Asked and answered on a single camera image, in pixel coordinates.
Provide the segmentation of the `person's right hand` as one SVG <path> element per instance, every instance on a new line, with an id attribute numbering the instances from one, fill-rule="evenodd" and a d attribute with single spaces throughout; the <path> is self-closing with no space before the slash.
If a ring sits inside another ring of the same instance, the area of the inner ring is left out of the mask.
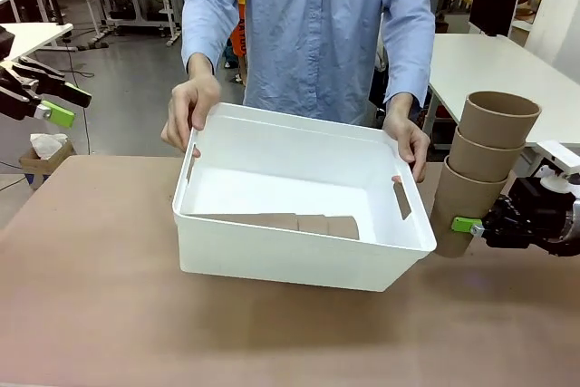
<path id="1" fill-rule="evenodd" d="M 176 85 L 169 100 L 168 119 L 161 138 L 178 150 L 185 151 L 192 130 L 205 128 L 210 110 L 219 103 L 221 87 L 212 73 Z"/>

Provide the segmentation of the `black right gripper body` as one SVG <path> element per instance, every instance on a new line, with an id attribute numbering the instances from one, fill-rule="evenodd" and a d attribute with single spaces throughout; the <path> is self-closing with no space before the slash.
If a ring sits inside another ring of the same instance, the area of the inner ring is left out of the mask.
<path id="1" fill-rule="evenodd" d="M 517 178 L 492 208 L 503 218 L 489 247 L 543 250 L 575 249 L 575 195 L 545 188 L 540 178 Z"/>

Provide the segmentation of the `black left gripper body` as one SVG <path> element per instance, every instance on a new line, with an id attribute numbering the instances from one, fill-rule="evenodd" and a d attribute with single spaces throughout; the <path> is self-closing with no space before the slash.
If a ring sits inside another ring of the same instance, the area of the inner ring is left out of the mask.
<path id="1" fill-rule="evenodd" d="M 34 67 L 9 64 L 1 67 L 1 113 L 22 121 L 44 118 L 42 99 L 37 94 L 44 73 Z"/>

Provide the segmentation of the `person's left hand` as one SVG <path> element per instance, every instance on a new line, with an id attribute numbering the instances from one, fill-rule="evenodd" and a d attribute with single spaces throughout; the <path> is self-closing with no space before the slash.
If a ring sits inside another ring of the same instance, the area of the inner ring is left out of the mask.
<path id="1" fill-rule="evenodd" d="M 400 157 L 412 166 L 412 175 L 421 183 L 425 177 L 430 139 L 410 118 L 414 97 L 406 92 L 391 97 L 387 103 L 383 130 L 397 141 Z"/>

